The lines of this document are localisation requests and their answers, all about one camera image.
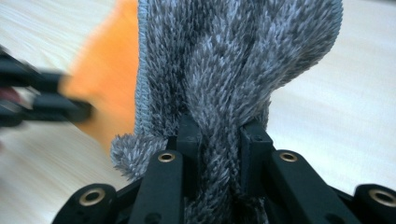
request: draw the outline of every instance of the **orange fabric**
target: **orange fabric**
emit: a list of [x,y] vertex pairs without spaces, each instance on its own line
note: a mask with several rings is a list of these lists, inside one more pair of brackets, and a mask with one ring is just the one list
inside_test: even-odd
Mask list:
[[120,0],[89,39],[60,93],[89,102],[92,117],[76,124],[109,153],[116,134],[134,130],[134,90],[138,68],[137,0]]

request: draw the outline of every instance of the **black clamp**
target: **black clamp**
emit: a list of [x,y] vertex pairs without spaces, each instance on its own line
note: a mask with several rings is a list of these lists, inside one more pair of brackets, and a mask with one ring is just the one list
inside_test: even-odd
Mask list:
[[[266,198],[270,223],[391,224],[396,220],[394,190],[361,185],[352,197],[328,186],[304,157],[276,150],[256,120],[241,128],[240,138],[243,191]],[[183,198],[194,198],[199,186],[202,142],[196,123],[183,116],[178,136],[170,137],[166,150],[151,157],[145,177],[118,192],[104,184],[80,189],[53,223],[184,223]]]
[[0,100],[0,127],[13,127],[23,120],[82,122],[91,115],[91,105],[73,101],[58,93],[62,74],[37,71],[11,57],[0,46],[0,88],[31,88],[35,99],[31,108],[17,102]]

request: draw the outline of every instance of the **gray fur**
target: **gray fur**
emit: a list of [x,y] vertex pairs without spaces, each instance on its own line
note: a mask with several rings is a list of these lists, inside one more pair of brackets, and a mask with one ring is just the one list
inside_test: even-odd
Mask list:
[[238,184],[238,128],[254,118],[266,127],[271,93],[331,49],[341,18],[341,0],[149,1],[149,128],[113,141],[116,168],[132,181],[144,175],[189,111],[207,145],[187,223],[265,223],[264,200]]

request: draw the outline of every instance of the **white table surface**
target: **white table surface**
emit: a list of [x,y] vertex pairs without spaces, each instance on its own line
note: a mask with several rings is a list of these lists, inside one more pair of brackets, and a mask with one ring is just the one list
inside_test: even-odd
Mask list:
[[[0,45],[37,68],[66,71],[112,0],[2,0]],[[326,57],[272,97],[268,133],[331,186],[396,189],[396,3],[345,0]],[[91,183],[127,181],[72,124],[28,122],[0,132],[0,223],[51,223]]]

